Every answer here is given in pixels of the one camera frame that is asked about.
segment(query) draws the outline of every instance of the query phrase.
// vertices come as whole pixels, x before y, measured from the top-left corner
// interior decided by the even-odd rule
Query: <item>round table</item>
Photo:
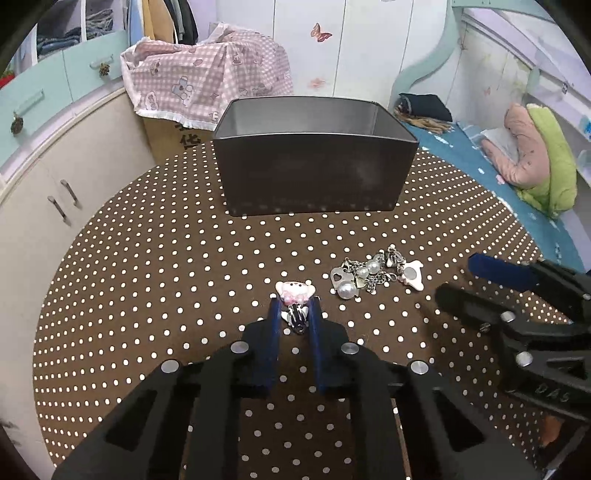
[[[44,300],[34,349],[38,419],[55,464],[167,358],[201,361],[265,316],[279,280],[310,280],[330,320],[387,361],[423,359],[535,462],[540,412],[500,393],[486,336],[440,312],[449,281],[517,303],[536,320],[563,320],[532,294],[472,277],[474,252],[514,262],[540,256],[502,201],[419,150],[394,212],[228,215],[213,145],[170,158],[121,190],[79,233]],[[420,260],[425,289],[401,283],[354,300],[328,273],[394,243]],[[244,400],[240,478],[350,478],[347,401],[316,392],[306,336],[285,328],[280,382]]]

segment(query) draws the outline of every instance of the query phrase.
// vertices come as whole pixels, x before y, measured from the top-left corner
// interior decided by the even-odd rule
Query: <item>pearl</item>
[[[357,273],[357,276],[359,278],[362,278],[363,280],[365,280],[369,276],[369,270],[365,265],[359,267],[355,273]]]
[[[337,293],[343,300],[352,299],[357,293],[357,286],[351,281],[344,281],[337,288]]]
[[[365,264],[365,266],[371,275],[375,275],[381,270],[381,266],[377,260],[370,260]]]

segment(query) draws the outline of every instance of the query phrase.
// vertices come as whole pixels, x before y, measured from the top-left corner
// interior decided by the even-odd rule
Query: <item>storage box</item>
[[[418,141],[381,105],[233,100],[213,136],[230,214],[393,210]]]
[[[209,142],[213,132],[186,128],[177,122],[162,118],[143,118],[148,143],[157,165],[164,165],[169,158],[192,151]]]

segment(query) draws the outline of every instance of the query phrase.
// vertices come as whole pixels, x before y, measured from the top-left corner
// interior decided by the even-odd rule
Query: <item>checkered cloth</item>
[[[140,116],[214,130],[235,98],[293,95],[290,65],[271,37],[220,23],[198,45],[144,37],[121,54],[125,89]]]

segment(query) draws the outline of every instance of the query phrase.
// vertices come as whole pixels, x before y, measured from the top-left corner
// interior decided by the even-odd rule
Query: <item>butterfly sticker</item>
[[[317,23],[316,25],[314,25],[314,28],[310,32],[310,36],[316,38],[316,41],[318,43],[322,43],[324,40],[332,37],[332,33],[321,32],[320,31],[320,24]]]

